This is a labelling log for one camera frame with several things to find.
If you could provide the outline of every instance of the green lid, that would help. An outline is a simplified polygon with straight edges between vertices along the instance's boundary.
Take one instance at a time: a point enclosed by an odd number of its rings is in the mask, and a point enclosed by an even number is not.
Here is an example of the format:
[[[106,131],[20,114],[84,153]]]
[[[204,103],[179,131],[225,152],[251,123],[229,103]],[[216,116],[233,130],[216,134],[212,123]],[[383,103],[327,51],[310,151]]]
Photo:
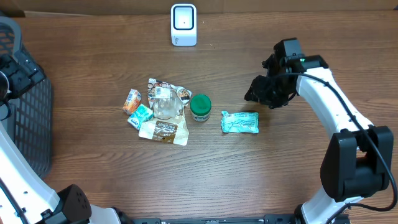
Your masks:
[[[191,111],[195,115],[204,116],[211,110],[211,100],[208,96],[199,94],[191,100]]]

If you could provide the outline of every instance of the blue packet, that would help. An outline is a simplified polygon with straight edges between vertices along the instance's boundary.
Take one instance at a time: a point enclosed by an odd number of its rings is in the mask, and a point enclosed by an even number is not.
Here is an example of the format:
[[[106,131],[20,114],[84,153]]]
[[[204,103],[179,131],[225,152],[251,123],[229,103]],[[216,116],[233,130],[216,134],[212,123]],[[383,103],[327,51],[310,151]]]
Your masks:
[[[259,113],[240,112],[228,113],[222,111],[221,127],[224,133],[253,133],[259,132]]]
[[[139,130],[143,122],[148,121],[153,117],[154,112],[145,105],[141,104],[137,107],[129,119],[127,119],[127,122]]]

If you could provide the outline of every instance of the wooden tabletop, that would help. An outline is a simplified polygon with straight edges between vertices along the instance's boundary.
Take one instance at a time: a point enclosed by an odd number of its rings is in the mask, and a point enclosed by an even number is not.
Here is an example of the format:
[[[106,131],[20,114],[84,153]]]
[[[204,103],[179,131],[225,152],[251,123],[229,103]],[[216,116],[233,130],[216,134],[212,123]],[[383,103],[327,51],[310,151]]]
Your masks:
[[[275,110],[243,99],[281,39],[297,37],[306,55],[320,54],[357,109],[398,133],[395,11],[198,15],[196,47],[172,46],[168,15],[17,22],[55,90],[46,183],[57,191],[77,184],[90,203],[134,218],[292,213],[320,188],[329,140],[311,107],[301,97]],[[185,110],[187,146],[140,139],[127,124],[127,94],[138,89],[148,105],[148,78],[211,98],[205,123]],[[260,133],[223,134],[222,110],[257,111]],[[397,163],[392,169],[398,176]],[[391,200],[389,188],[363,202],[381,207]],[[397,209],[349,214],[352,223],[398,219]]]

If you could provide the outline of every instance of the gray mesh bin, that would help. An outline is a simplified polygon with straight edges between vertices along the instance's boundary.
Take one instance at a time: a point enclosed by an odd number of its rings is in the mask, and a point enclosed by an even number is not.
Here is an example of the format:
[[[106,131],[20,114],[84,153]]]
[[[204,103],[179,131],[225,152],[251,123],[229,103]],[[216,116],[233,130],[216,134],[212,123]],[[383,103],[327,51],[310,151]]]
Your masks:
[[[0,14],[0,55],[8,54],[29,74],[44,71],[22,44],[21,29],[15,21]],[[22,97],[10,100],[12,115],[2,121],[15,145],[36,172],[44,178],[51,169],[53,90],[44,79]],[[0,107],[0,117],[7,115],[6,105]]]

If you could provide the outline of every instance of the small orange package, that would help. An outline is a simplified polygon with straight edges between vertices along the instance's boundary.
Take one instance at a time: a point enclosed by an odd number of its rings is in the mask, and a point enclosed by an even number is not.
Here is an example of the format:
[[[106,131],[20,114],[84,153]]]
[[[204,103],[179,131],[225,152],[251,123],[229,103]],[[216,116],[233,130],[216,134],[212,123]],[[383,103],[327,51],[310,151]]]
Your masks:
[[[123,106],[124,112],[126,112],[126,114],[128,115],[132,115],[139,106],[140,102],[141,94],[138,92],[138,90],[131,89],[129,96],[127,97],[126,102]]]

